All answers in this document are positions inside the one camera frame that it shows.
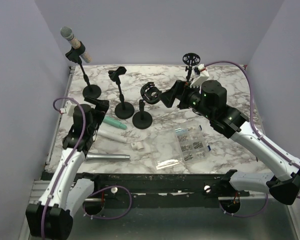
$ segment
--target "round stand base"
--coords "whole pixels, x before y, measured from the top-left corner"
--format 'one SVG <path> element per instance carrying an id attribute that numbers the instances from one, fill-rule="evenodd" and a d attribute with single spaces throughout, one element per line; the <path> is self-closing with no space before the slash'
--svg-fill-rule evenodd
<path id="1" fill-rule="evenodd" d="M 90 97 L 93 99 L 97 99 L 101 95 L 101 89 L 99 86 L 91 84 L 90 86 L 86 86 L 82 92 L 83 97 Z"/>
<path id="2" fill-rule="evenodd" d="M 152 116 L 150 113 L 144 111 L 143 119 L 141 119 L 141 112 L 137 112 L 133 118 L 132 123 L 137 129 L 147 129 L 152 124 Z"/>
<path id="3" fill-rule="evenodd" d="M 125 110 L 122 109 L 121 102 L 114 109 L 114 113 L 119 119 L 131 118 L 135 113 L 135 108 L 131 103 L 125 101 L 124 105 L 125 105 Z"/>

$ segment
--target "microphone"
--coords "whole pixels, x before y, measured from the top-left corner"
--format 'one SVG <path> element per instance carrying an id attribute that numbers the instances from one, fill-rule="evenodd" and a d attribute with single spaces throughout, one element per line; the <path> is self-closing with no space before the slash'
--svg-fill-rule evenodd
<path id="1" fill-rule="evenodd" d="M 80 41 L 75 37 L 74 33 L 72 32 L 72 29 L 70 27 L 64 26 L 63 28 L 61 28 L 60 30 L 61 36 L 66 39 L 71 46 L 74 49 L 78 49 L 81 46 Z M 84 53 L 82 53 L 80 55 L 80 57 L 88 64 L 92 61 L 91 56 L 89 55 L 89 53 L 87 53 L 87 51 L 84 51 Z"/>

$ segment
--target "silver metal rod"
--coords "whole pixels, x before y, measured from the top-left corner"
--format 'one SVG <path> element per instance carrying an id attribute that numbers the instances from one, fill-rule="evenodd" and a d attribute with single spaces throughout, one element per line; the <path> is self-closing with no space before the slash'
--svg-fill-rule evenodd
<path id="1" fill-rule="evenodd" d="M 89 161 L 130 161 L 130 155 L 125 154 L 106 154 L 106 153 L 92 153 L 88 152 L 85 158 L 86 162 Z"/>
<path id="2" fill-rule="evenodd" d="M 101 198 L 86 198 L 85 202 L 101 202 Z"/>

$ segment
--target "green tube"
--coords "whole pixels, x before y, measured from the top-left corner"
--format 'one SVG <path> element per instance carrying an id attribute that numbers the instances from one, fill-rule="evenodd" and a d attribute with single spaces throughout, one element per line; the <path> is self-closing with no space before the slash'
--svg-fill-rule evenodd
<path id="1" fill-rule="evenodd" d="M 114 126 L 118 129 L 124 129 L 124 130 L 127 129 L 127 126 L 124 125 L 122 122 L 119 122 L 118 120 L 115 120 L 114 118 L 109 117 L 109 116 L 105 116 L 103 119 L 103 122 L 106 124 L 109 124 L 111 126 Z"/>

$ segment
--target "white marble tabletop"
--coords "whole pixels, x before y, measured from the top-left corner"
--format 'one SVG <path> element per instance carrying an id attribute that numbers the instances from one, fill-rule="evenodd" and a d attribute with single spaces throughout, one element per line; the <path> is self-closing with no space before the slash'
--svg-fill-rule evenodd
<path id="1" fill-rule="evenodd" d="M 109 79 L 108 70 L 117 69 L 117 65 L 105 66 L 84 66 L 91 84 L 97 84 L 102 90 L 100 100 L 110 100 L 110 108 L 107 116 L 116 118 L 115 106 L 119 101 L 117 85 Z M 154 82 L 156 87 L 164 91 L 172 87 L 176 80 L 185 80 L 185 66 L 166 65 L 126 65 L 127 72 L 120 77 L 121 88 L 125 100 L 133 104 L 135 112 L 139 110 L 140 88 L 147 82 Z M 218 80 L 227 89 L 227 104 L 238 108 L 247 116 L 249 115 L 249 87 L 242 72 L 235 66 L 210 66 L 208 67 L 210 79 Z M 69 89 L 69 97 L 76 99 L 80 104 L 85 103 L 82 96 L 86 83 L 83 74 L 77 66 Z M 155 105 L 145 105 L 145 111 L 152 115 L 153 123 L 145 130 L 139 130 L 132 124 L 132 118 L 120 120 L 127 125 L 126 130 L 118 129 L 103 123 L 100 129 L 122 135 L 128 139 L 128 143 L 121 143 L 108 138 L 98 136 L 92 145 L 90 152 L 106 154 L 127 154 L 130 155 L 129 162 L 84 162 L 79 168 L 79 173 L 183 173 L 183 174 L 222 174 L 230 169 L 248 173 L 269 172 L 268 168 L 256 160 L 248 150 L 225 138 L 210 127 L 209 121 L 198 116 L 190 109 L 179 110 L 175 101 L 172 108 L 166 108 L 162 102 Z M 256 126 L 261 129 L 260 121 L 255 112 Z M 204 139 L 211 147 L 211 151 L 205 159 L 195 163 L 178 164 L 171 168 L 156 170 L 150 144 L 147 137 L 151 132 L 172 128 L 175 125 L 186 121 L 196 121 L 202 126 Z M 66 136 L 73 123 L 72 117 L 62 116 L 60 127 L 51 155 L 48 172 L 54 172 L 59 163 L 62 152 L 62 138 Z M 132 150 L 133 142 L 143 141 L 143 150 Z"/>

